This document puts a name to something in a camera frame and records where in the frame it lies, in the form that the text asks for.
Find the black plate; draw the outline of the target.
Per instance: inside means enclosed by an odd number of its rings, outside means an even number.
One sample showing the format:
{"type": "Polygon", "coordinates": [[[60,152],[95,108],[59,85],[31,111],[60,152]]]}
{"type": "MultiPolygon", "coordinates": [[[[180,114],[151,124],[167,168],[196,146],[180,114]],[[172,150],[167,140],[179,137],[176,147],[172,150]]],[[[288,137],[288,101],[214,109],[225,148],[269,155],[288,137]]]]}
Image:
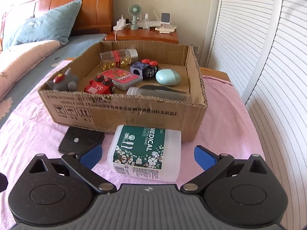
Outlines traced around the black plate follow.
{"type": "Polygon", "coordinates": [[[68,152],[80,154],[101,145],[104,138],[105,134],[100,131],[69,127],[58,147],[58,151],[62,154],[68,152]]]}

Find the red toy train block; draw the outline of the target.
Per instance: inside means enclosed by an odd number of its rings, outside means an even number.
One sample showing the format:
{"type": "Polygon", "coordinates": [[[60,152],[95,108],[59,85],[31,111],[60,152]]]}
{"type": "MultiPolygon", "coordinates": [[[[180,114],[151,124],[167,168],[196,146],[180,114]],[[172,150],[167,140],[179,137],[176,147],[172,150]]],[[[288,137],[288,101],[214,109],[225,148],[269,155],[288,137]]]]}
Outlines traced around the red toy train block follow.
{"type": "Polygon", "coordinates": [[[115,86],[113,80],[105,77],[103,74],[98,74],[89,84],[84,88],[84,92],[89,94],[114,94],[115,86]]]}

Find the grey shark figure toy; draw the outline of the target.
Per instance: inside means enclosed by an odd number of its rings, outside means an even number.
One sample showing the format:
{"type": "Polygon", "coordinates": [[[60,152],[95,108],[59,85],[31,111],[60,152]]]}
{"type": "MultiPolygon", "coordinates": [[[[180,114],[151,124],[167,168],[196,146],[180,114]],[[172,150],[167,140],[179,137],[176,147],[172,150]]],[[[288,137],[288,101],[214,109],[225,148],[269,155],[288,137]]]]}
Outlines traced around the grey shark figure toy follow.
{"type": "Polygon", "coordinates": [[[51,90],[58,91],[77,91],[79,77],[72,74],[71,68],[64,73],[59,73],[53,80],[47,81],[46,84],[51,90]]]}

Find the red card pack case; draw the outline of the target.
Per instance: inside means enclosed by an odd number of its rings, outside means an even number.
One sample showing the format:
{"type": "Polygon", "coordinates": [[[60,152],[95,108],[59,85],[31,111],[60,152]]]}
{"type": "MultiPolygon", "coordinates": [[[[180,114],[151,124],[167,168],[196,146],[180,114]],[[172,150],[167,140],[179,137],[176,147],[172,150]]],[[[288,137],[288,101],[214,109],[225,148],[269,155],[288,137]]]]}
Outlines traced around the red card pack case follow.
{"type": "Polygon", "coordinates": [[[102,72],[104,77],[111,78],[116,88],[127,90],[129,87],[134,86],[143,81],[143,77],[125,71],[119,68],[112,68],[102,72]]]}

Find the clear plastic jar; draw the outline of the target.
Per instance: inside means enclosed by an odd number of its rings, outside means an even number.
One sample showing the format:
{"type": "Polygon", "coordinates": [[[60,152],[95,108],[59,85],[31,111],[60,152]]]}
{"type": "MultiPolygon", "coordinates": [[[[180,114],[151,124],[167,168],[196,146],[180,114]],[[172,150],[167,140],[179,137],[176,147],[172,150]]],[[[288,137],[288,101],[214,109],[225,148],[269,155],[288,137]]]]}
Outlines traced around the clear plastic jar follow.
{"type": "Polygon", "coordinates": [[[128,96],[151,96],[161,99],[188,102],[190,94],[176,91],[165,86],[144,85],[142,87],[130,87],[126,93],[128,96]]]}

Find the mint green oval case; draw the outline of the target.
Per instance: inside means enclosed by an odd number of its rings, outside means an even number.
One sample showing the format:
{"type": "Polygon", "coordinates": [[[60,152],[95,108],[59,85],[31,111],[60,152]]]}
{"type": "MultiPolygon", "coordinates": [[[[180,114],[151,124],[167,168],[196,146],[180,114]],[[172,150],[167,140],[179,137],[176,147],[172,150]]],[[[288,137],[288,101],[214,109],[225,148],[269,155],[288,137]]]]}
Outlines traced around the mint green oval case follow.
{"type": "Polygon", "coordinates": [[[181,75],[173,69],[161,69],[156,73],[156,81],[165,86],[176,86],[181,82],[181,75]]]}

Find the yellow capsule bottle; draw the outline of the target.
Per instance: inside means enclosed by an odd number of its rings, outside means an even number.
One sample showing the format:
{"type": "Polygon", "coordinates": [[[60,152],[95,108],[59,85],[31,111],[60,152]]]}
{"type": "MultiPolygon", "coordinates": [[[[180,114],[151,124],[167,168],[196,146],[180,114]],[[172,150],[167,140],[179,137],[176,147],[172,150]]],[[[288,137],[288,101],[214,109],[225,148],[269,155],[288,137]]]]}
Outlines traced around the yellow capsule bottle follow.
{"type": "Polygon", "coordinates": [[[119,49],[100,53],[102,70],[125,67],[138,61],[136,49],[119,49]]]}

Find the black toy train block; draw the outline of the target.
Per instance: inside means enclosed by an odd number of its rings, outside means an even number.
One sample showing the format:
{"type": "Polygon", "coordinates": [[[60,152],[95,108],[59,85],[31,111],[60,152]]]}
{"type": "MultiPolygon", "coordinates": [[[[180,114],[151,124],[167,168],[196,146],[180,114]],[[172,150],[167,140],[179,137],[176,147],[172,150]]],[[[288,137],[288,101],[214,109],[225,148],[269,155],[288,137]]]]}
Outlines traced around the black toy train block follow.
{"type": "Polygon", "coordinates": [[[131,73],[141,76],[143,80],[155,78],[156,73],[160,70],[157,61],[151,61],[149,59],[143,59],[137,61],[130,66],[131,73]]]}

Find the white green medical bottle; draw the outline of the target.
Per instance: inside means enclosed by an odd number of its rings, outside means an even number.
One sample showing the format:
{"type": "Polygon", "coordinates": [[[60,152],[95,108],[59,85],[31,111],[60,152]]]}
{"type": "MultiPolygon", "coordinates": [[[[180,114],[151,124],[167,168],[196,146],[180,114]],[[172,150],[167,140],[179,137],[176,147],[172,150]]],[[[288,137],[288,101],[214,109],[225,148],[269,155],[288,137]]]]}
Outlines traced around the white green medical bottle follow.
{"type": "Polygon", "coordinates": [[[107,156],[108,168],[118,174],[175,182],[181,166],[181,132],[120,125],[107,156]]]}

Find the blue bed sheet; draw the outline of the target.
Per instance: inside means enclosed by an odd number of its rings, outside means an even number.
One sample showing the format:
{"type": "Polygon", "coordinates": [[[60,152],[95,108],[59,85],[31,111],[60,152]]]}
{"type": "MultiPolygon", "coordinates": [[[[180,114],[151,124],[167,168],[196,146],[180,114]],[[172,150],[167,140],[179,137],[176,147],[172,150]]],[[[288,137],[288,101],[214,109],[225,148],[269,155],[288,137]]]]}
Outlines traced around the blue bed sheet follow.
{"type": "Polygon", "coordinates": [[[24,74],[1,99],[1,125],[3,125],[22,99],[56,66],[57,63],[76,58],[93,44],[104,40],[106,34],[78,35],[69,38],[64,46],[51,53],[33,69],[24,74]]]}

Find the white louvered closet door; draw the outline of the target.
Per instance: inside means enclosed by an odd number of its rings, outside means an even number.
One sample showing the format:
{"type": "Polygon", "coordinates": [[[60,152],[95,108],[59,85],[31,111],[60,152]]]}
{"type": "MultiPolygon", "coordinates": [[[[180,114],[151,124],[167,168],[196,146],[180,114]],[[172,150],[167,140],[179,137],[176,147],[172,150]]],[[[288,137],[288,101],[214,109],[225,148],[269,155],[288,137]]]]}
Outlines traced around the white louvered closet door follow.
{"type": "Polygon", "coordinates": [[[205,65],[226,72],[288,195],[286,229],[306,227],[306,0],[212,0],[205,65]]]}

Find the blue pillow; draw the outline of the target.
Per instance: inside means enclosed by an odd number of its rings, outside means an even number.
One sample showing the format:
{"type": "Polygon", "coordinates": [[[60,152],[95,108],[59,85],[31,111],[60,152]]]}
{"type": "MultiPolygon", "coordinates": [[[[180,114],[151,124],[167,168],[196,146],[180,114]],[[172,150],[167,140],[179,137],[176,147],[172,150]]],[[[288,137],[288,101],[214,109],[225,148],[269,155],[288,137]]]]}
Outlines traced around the blue pillow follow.
{"type": "Polygon", "coordinates": [[[27,19],[18,28],[3,37],[3,49],[49,39],[65,45],[68,43],[81,6],[82,0],[74,0],[53,8],[39,17],[27,19]]]}

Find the wooden nightstand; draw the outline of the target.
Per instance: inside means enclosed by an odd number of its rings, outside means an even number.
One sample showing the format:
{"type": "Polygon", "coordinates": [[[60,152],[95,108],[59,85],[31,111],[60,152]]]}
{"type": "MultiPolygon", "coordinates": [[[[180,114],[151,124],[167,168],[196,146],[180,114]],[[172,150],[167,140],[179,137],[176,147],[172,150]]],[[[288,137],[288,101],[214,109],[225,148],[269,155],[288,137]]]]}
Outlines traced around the wooden nightstand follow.
{"type": "Polygon", "coordinates": [[[149,40],[156,42],[165,42],[171,44],[179,44],[177,32],[174,31],[170,34],[160,34],[155,29],[150,30],[131,30],[130,28],[125,28],[122,31],[112,31],[105,37],[106,41],[115,40],[149,40]]]}

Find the white power strip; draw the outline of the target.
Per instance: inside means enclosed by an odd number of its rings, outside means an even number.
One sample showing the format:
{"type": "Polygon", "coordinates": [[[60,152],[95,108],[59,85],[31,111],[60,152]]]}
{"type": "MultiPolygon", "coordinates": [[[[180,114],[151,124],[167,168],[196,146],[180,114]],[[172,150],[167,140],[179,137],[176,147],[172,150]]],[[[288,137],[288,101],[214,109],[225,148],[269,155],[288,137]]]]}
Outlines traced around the white power strip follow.
{"type": "Polygon", "coordinates": [[[116,25],[113,27],[114,31],[122,31],[130,25],[129,21],[123,16],[116,22],[116,25]]]}

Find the white wall socket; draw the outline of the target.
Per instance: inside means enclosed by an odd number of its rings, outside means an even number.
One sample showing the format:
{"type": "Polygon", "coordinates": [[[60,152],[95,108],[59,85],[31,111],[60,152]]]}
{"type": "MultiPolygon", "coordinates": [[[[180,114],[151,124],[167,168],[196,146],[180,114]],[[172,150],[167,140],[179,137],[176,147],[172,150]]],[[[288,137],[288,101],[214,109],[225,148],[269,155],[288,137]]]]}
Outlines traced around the white wall socket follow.
{"type": "Polygon", "coordinates": [[[191,44],[191,47],[195,53],[195,55],[199,54],[199,45],[191,44]]]}

